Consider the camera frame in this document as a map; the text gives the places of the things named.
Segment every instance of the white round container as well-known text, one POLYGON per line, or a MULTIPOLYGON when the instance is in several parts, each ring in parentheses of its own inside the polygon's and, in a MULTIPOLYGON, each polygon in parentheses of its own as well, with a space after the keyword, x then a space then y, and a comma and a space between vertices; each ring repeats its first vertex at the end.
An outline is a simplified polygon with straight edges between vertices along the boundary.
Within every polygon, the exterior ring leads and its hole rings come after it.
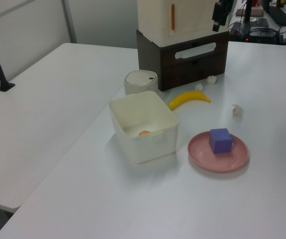
POLYGON ((137 70, 130 72, 124 79, 125 94, 137 94, 144 91, 158 93, 157 74, 153 71, 137 70))

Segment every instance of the wooden drawer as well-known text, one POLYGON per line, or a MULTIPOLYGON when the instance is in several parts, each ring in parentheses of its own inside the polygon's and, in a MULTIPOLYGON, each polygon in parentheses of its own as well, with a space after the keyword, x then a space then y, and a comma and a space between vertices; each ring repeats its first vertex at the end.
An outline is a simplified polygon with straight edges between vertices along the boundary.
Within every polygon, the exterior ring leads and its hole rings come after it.
POLYGON ((202 57, 206 56, 211 56, 211 55, 216 55, 221 52, 225 52, 227 50, 227 45, 228 45, 228 37, 229 34, 220 33, 216 35, 211 35, 208 37, 202 37, 196 40, 188 41, 185 43, 180 43, 176 45, 172 45, 171 47, 164 47, 162 49, 163 52, 163 66, 164 67, 169 67, 169 66, 174 66, 178 65, 181 63, 189 62, 189 61, 194 61, 196 59, 200 59, 202 57), (181 51, 191 51, 196 49, 197 47, 204 47, 207 46, 211 43, 215 43, 215 49, 213 51, 201 54, 201 55, 196 55, 196 56, 191 56, 188 58, 178 58, 176 59, 175 54, 177 52, 181 51))
POLYGON ((165 91, 225 72, 228 32, 195 39, 167 47, 158 47, 137 30, 139 67, 158 75, 158 88, 165 91), (176 59, 179 51, 215 42, 213 51, 176 59))

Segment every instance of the orange object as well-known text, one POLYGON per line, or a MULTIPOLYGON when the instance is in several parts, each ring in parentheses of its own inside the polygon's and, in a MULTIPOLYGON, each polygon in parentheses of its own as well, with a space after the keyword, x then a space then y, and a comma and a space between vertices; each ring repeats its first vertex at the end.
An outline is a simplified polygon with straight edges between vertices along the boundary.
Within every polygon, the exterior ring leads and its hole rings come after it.
POLYGON ((150 131, 143 130, 141 133, 139 133, 139 135, 143 135, 143 134, 147 134, 147 133, 150 133, 150 131))

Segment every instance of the toy banana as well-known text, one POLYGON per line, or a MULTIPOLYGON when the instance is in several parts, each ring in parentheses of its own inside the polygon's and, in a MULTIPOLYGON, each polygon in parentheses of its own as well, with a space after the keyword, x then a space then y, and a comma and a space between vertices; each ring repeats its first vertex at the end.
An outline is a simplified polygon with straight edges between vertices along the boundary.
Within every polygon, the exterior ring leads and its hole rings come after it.
POLYGON ((172 111, 182 103, 189 101, 189 100, 201 100, 207 101, 211 103, 211 100, 204 95, 203 92, 200 91, 187 91, 178 96, 176 96, 171 102, 168 104, 169 109, 172 111))

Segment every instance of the small white object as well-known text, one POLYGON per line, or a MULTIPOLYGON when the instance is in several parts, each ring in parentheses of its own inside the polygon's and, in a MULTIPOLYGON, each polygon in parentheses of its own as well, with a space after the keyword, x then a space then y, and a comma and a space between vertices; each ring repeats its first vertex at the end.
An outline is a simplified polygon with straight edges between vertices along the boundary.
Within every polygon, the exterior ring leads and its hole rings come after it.
POLYGON ((197 83, 196 86, 195 86, 195 90, 203 92, 204 88, 203 88, 201 83, 197 83))
POLYGON ((109 103, 113 128, 121 148, 133 163, 142 163, 176 150, 178 119, 152 91, 109 103), (139 135, 142 131, 150 133, 139 135))
POLYGON ((209 76, 207 77, 207 83, 208 84, 211 84, 211 85, 214 85, 217 81, 217 77, 216 76, 209 76))
POLYGON ((242 116, 244 113, 243 108, 241 108, 239 105, 233 105, 233 116, 242 116))
POLYGON ((124 79, 126 95, 137 94, 144 91, 158 93, 157 74, 153 71, 137 70, 130 72, 124 79))

